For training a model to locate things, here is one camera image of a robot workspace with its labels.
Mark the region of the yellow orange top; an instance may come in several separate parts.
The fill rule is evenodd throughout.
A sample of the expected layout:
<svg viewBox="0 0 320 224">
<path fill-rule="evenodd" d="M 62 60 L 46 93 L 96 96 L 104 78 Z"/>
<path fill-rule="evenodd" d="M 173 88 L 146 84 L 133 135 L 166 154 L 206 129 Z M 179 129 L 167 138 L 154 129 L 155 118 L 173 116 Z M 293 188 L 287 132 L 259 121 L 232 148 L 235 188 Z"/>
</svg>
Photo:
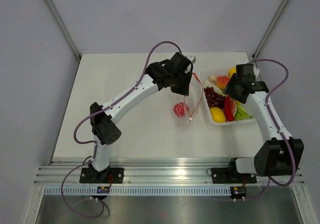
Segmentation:
<svg viewBox="0 0 320 224">
<path fill-rule="evenodd" d="M 228 77 L 231 78 L 233 76 L 233 74 L 235 74 L 237 71 L 236 67 L 233 67 L 231 68 L 229 71 L 228 71 Z"/>
</svg>

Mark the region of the white garlic bulb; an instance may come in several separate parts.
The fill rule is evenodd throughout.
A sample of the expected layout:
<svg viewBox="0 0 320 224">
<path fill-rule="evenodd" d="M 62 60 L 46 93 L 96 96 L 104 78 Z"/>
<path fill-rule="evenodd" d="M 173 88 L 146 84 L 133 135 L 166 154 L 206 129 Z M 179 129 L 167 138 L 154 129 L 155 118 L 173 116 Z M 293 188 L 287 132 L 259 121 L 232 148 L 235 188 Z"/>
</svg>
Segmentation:
<svg viewBox="0 0 320 224">
<path fill-rule="evenodd" d="M 211 75 L 209 76 L 208 80 L 211 82 L 211 83 L 216 83 L 218 81 L 217 77 L 215 75 Z"/>
</svg>

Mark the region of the red tomato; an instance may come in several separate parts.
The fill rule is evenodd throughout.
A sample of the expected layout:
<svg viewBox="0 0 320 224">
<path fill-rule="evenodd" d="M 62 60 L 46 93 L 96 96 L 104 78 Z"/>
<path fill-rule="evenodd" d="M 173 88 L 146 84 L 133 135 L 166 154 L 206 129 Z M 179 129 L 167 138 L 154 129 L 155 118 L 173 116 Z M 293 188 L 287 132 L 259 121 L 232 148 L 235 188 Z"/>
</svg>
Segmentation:
<svg viewBox="0 0 320 224">
<path fill-rule="evenodd" d="M 189 115 L 189 107 L 184 102 L 176 103 L 173 106 L 172 110 L 173 110 L 173 113 L 175 114 L 175 116 L 178 118 L 186 117 L 187 115 Z"/>
</svg>

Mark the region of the clear zip top bag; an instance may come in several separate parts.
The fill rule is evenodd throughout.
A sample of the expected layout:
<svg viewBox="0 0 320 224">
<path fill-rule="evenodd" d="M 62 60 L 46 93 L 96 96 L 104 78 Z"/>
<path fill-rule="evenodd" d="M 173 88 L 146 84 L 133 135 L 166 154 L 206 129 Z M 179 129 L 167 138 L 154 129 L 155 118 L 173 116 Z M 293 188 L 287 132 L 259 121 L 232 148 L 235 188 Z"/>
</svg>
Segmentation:
<svg viewBox="0 0 320 224">
<path fill-rule="evenodd" d="M 192 123 L 193 119 L 198 113 L 200 104 L 203 100 L 203 96 L 204 96 L 203 85 L 195 72 L 192 74 L 192 77 L 191 77 L 188 96 L 170 93 L 170 98 L 169 98 L 170 106 L 171 106 L 170 113 L 176 128 L 182 130 L 188 127 Z M 179 103 L 179 102 L 184 102 L 185 104 L 188 105 L 189 115 L 185 117 L 175 116 L 173 112 L 173 107 L 176 103 Z"/>
</svg>

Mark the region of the yellow lemon front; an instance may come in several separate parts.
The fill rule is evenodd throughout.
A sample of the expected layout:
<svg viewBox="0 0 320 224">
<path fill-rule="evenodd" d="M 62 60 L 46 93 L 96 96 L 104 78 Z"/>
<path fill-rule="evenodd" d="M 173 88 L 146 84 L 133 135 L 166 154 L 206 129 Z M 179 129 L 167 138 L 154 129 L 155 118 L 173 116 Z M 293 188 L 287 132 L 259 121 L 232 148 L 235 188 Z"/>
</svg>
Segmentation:
<svg viewBox="0 0 320 224">
<path fill-rule="evenodd" d="M 222 111 L 222 109 L 218 108 L 218 107 L 211 107 L 209 109 L 212 120 L 216 123 L 224 123 L 227 121 L 226 116 L 224 114 L 224 112 Z"/>
</svg>

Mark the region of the watermelon slice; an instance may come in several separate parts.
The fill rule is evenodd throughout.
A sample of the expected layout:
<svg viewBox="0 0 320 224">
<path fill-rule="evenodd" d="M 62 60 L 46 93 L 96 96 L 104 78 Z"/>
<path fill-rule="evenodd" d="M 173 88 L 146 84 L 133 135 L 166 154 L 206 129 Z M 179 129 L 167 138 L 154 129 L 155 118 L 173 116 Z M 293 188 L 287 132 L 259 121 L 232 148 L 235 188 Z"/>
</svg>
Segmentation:
<svg viewBox="0 0 320 224">
<path fill-rule="evenodd" d="M 236 113 L 237 113 L 237 103 L 232 99 L 229 100 L 229 109 L 230 109 L 233 117 L 235 118 Z"/>
</svg>

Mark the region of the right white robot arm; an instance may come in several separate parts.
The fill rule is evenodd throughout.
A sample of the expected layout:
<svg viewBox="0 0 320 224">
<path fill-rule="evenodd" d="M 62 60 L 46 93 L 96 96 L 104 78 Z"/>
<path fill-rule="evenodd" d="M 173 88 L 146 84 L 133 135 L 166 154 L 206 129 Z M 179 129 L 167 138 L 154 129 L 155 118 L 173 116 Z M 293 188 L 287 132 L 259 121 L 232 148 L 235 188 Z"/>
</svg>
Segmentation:
<svg viewBox="0 0 320 224">
<path fill-rule="evenodd" d="M 245 174 L 273 179 L 289 176 L 291 184 L 304 150 L 301 139 L 293 138 L 284 127 L 271 101 L 272 91 L 264 81 L 256 79 L 253 62 L 236 65 L 224 89 L 224 94 L 245 104 L 252 111 L 262 136 L 262 145 L 254 156 L 238 157 L 230 161 L 227 177 L 239 182 Z"/>
</svg>

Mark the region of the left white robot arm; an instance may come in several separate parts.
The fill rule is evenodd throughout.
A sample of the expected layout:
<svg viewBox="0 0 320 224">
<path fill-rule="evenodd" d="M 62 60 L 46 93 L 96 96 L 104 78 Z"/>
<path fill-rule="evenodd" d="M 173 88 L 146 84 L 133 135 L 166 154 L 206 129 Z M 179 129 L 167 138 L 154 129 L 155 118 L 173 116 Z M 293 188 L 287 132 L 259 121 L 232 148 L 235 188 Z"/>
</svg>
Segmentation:
<svg viewBox="0 0 320 224">
<path fill-rule="evenodd" d="M 90 124 L 94 141 L 93 162 L 90 164 L 90 177 L 97 183 L 108 178 L 111 145 L 122 132 L 117 127 L 121 119 L 144 99 L 170 88 L 174 94 L 188 96 L 193 75 L 195 56 L 185 56 L 176 52 L 171 59 L 149 64 L 145 72 L 133 86 L 102 105 L 90 106 Z"/>
</svg>

